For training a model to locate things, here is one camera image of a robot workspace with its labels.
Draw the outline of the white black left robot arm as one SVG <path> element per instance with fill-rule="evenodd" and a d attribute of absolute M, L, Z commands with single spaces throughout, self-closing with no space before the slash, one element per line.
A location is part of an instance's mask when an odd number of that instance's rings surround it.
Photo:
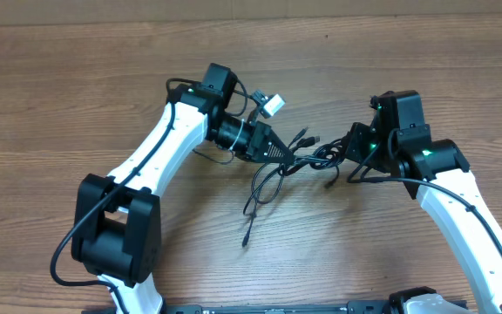
<path fill-rule="evenodd" d="M 258 120 L 285 104 L 278 94 L 247 93 L 229 68 L 212 63 L 204 78 L 170 78 L 156 127 L 106 176 L 87 175 L 78 188 L 71 256 L 112 295 L 116 313 L 159 313 L 153 282 L 161 246 L 160 199 L 184 159 L 209 140 L 253 163 L 290 165 L 295 156 Z"/>

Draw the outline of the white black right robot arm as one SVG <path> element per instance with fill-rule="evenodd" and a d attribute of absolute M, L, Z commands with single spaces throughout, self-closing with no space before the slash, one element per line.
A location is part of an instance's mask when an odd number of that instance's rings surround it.
<path fill-rule="evenodd" d="M 452 140 L 433 140 L 414 90 L 370 100 L 374 118 L 356 122 L 346 157 L 351 184 L 401 182 L 436 223 L 465 273 L 482 313 L 502 313 L 502 228 L 485 204 L 471 166 Z"/>

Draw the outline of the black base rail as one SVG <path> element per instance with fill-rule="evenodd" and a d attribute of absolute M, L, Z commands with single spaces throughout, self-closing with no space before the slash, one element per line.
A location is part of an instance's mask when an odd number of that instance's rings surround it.
<path fill-rule="evenodd" d="M 344 304 L 298 304 L 256 306 L 165 305 L 159 314 L 383 314 L 398 313 L 388 300 L 353 300 Z"/>

